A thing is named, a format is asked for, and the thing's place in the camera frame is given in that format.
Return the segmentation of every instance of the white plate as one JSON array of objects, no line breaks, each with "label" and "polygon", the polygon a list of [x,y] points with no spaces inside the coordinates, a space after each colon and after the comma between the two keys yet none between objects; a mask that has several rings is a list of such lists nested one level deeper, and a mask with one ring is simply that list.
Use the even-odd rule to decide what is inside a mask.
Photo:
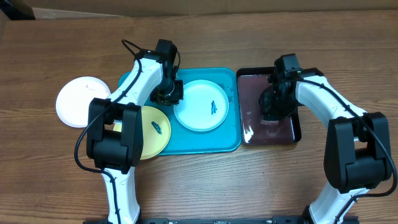
[{"label": "white plate", "polygon": [[195,80],[184,85],[184,99],[174,106],[174,113],[186,128],[209,131],[225,120],[228,109],[228,97],[219,85]]},{"label": "white plate", "polygon": [[93,98],[105,99],[111,94],[108,86],[94,77],[80,77],[68,82],[55,103],[58,117],[66,125],[84,128],[88,122],[88,107]]}]

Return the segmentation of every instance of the cardboard box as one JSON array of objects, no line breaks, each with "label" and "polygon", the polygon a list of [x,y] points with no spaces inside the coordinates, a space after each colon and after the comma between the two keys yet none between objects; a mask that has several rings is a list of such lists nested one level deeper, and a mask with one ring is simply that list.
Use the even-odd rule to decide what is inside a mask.
[{"label": "cardboard box", "polygon": [[31,7],[119,16],[398,9],[397,0],[25,0]]}]

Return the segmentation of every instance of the small blue object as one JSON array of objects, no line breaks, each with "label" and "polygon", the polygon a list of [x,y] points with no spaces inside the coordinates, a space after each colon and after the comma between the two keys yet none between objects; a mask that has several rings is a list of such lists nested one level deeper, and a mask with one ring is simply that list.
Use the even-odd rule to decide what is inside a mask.
[{"label": "small blue object", "polygon": [[211,102],[211,114],[215,114],[216,113],[216,104],[214,103],[214,100]]},{"label": "small blue object", "polygon": [[157,134],[162,134],[162,128],[155,121],[151,122],[151,124],[155,128]]},{"label": "small blue object", "polygon": [[[126,73],[120,78],[119,86],[129,74]],[[237,149],[241,144],[242,134],[235,73],[229,68],[188,68],[180,69],[177,79],[183,80],[184,84],[195,80],[217,83],[227,94],[229,110],[220,126],[211,131],[198,132],[189,130],[179,123],[174,115],[173,106],[160,106],[148,99],[145,105],[153,106],[166,114],[172,127],[170,141],[159,155],[231,152]],[[216,105],[212,103],[211,112],[215,113],[216,110]]]}]

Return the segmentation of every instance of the yellow plate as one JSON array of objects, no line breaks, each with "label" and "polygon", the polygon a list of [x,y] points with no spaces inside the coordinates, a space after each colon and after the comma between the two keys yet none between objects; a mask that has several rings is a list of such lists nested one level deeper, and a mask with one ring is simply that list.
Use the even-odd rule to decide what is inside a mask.
[{"label": "yellow plate", "polygon": [[[142,132],[144,134],[144,148],[141,159],[149,159],[158,155],[169,143],[172,128],[166,115],[160,110],[144,106],[142,112]],[[114,131],[121,131],[122,125],[115,124]]]}]

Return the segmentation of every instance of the blue tray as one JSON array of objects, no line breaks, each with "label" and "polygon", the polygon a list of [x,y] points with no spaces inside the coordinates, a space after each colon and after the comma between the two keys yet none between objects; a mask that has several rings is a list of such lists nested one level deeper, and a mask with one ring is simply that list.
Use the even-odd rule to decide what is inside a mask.
[{"label": "blue tray", "polygon": [[[128,75],[129,73],[126,73],[120,78],[119,86]],[[229,110],[220,126],[203,133],[191,131],[182,126],[174,115],[173,106],[160,106],[148,99],[145,105],[153,106],[165,113],[172,127],[170,141],[159,155],[231,152],[237,149],[241,144],[242,134],[235,73],[228,68],[189,68],[180,69],[177,77],[183,80],[184,84],[194,80],[209,80],[217,83],[228,97]]]}]

